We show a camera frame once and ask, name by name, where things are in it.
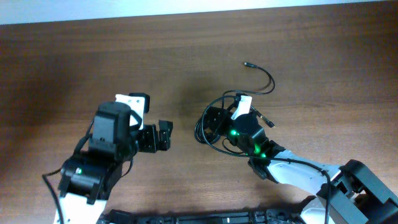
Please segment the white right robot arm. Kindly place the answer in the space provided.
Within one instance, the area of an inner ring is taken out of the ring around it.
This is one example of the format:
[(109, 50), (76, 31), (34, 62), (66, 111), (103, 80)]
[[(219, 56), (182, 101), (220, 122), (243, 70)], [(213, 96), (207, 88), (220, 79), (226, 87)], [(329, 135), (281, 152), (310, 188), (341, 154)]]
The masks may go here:
[(306, 223), (397, 223), (397, 195), (360, 161), (333, 165), (299, 157), (270, 140), (252, 110), (232, 113), (211, 106), (198, 128), (209, 146), (225, 137), (261, 179), (314, 195), (300, 214)]

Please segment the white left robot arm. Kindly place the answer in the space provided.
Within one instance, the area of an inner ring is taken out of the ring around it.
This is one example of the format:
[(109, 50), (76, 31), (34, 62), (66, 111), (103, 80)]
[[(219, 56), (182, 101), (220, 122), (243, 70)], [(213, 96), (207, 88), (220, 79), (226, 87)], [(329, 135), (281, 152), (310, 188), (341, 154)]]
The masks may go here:
[(143, 124), (125, 103), (99, 105), (89, 131), (61, 167), (55, 223), (96, 223), (112, 188), (122, 178), (123, 164), (138, 152), (170, 148), (173, 123)]

